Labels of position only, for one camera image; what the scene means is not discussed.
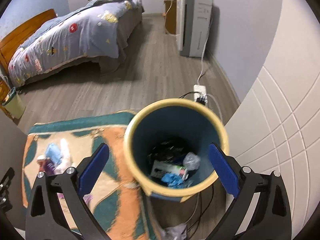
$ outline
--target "blue comforter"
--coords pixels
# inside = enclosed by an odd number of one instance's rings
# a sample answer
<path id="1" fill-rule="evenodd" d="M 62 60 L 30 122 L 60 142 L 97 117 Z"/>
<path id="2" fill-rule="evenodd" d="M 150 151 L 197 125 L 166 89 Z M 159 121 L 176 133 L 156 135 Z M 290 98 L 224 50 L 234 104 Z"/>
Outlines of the blue comforter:
<path id="1" fill-rule="evenodd" d="M 141 7 L 139 0 L 93 0 L 70 14 L 45 22 L 17 49 L 9 63 L 16 87 L 81 57 L 119 57 L 118 19 Z"/>

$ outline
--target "clothes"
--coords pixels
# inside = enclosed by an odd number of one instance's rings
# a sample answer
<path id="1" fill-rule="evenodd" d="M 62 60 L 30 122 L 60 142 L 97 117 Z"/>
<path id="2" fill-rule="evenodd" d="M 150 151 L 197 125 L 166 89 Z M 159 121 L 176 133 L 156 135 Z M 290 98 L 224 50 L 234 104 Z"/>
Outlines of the clothes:
<path id="1" fill-rule="evenodd" d="M 68 148 L 68 142 L 66 141 L 66 139 L 61 139 L 60 147 L 61 147 L 61 163 L 54 170 L 54 174 L 56 175 L 64 173 L 64 171 L 67 168 L 71 167 L 70 152 Z"/>
<path id="2" fill-rule="evenodd" d="M 51 159 L 55 166 L 61 163 L 61 151 L 57 145 L 50 143 L 44 153 L 44 156 Z"/>
<path id="3" fill-rule="evenodd" d="M 54 175 L 55 166 L 52 160 L 46 159 L 43 161 L 39 171 L 44 171 L 48 176 Z"/>

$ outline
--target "power strip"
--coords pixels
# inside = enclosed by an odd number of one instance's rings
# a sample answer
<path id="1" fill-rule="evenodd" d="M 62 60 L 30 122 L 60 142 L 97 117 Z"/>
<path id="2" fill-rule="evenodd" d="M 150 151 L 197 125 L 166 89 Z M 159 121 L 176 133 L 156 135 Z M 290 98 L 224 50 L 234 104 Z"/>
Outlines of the power strip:
<path id="1" fill-rule="evenodd" d="M 194 92 L 200 92 L 202 94 L 202 97 L 204 97 L 204 101 L 207 103 L 208 102 L 208 96 L 207 96 L 207 89 L 205 86 L 202 85 L 194 85 L 193 86 L 193 91 Z M 194 93 L 194 100 L 195 102 L 197 101 L 197 98 L 199 98 L 200 95 L 198 93 Z"/>

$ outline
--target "white cable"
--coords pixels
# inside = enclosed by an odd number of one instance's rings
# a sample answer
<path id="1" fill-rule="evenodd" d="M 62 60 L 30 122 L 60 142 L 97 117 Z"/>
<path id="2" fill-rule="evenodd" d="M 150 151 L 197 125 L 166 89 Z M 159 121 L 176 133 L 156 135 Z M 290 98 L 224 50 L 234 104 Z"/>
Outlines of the white cable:
<path id="1" fill-rule="evenodd" d="M 218 104 L 218 101 L 215 99 L 215 97 L 211 94 L 207 94 L 207 96 L 211 97 L 213 99 L 213 101 L 216 103 L 216 106 L 218 108 L 218 111 L 219 111 L 219 115 L 220 115 L 220 120 L 221 122 L 223 123 L 223 119 L 222 119 L 222 112 L 221 112 L 221 109 L 220 109 L 220 106 Z"/>
<path id="2" fill-rule="evenodd" d="M 203 71 L 204 71 L 204 65 L 203 65 L 203 58 L 204 58 L 204 53 L 205 53 L 205 48 L 207 46 L 207 42 L 208 42 L 208 39 L 209 39 L 209 32 L 210 32 L 210 28 L 211 28 L 211 24 L 212 24 L 212 18 L 211 17 L 211 20 L 210 20 L 210 24 L 209 24 L 209 29 L 208 29 L 208 33 L 207 33 L 207 39 L 204 43 L 204 46 L 203 46 L 203 51 L 202 51 L 202 56 L 201 56 L 201 72 L 200 72 L 200 75 L 197 79 L 197 85 L 200 85 L 200 78 L 202 77 L 203 75 Z"/>
<path id="3" fill-rule="evenodd" d="M 166 34 L 169 34 L 170 36 L 174 36 L 174 37 L 175 37 L 176 35 L 169 33 L 169 31 L 167 30 L 167 28 L 166 28 L 166 26 L 165 26 L 165 23 L 166 23 L 166 21 L 167 21 L 167 14 L 168 14 L 168 12 L 170 11 L 172 5 L 173 5 L 173 0 L 171 0 L 171 5 L 170 5 L 169 9 L 167 10 L 167 12 L 165 13 L 165 16 L 164 16 L 164 30 L 165 30 L 165 33 L 166 33 Z"/>
<path id="4" fill-rule="evenodd" d="M 191 217 L 189 217 L 189 219 L 185 222 L 185 224 L 188 223 L 191 220 L 191 218 L 194 216 L 194 214 L 196 213 L 196 210 L 197 210 L 197 207 L 198 207 L 198 203 L 199 203 L 199 198 L 200 198 L 200 194 L 198 193 L 195 210 L 193 211 Z"/>

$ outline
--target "blanket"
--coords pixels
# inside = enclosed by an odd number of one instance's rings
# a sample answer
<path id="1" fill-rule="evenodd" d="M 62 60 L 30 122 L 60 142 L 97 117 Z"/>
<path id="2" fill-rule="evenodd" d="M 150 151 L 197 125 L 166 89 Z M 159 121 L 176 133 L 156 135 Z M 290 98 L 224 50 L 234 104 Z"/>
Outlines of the blanket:
<path id="1" fill-rule="evenodd" d="M 119 57 L 118 19 L 139 0 L 93 0 L 44 23 L 13 55 L 8 72 L 15 87 L 82 57 Z"/>
<path id="2" fill-rule="evenodd" d="M 131 111 L 34 125 L 28 135 L 22 168 L 22 198 L 27 208 L 31 188 L 39 171 L 37 158 L 51 143 L 64 138 L 74 167 L 107 143 L 109 160 L 91 191 L 89 209 L 112 240 L 155 239 L 140 195 L 140 187 L 126 166 L 123 151 L 124 132 L 134 117 Z M 68 225 L 79 232 L 66 201 L 59 199 Z"/>

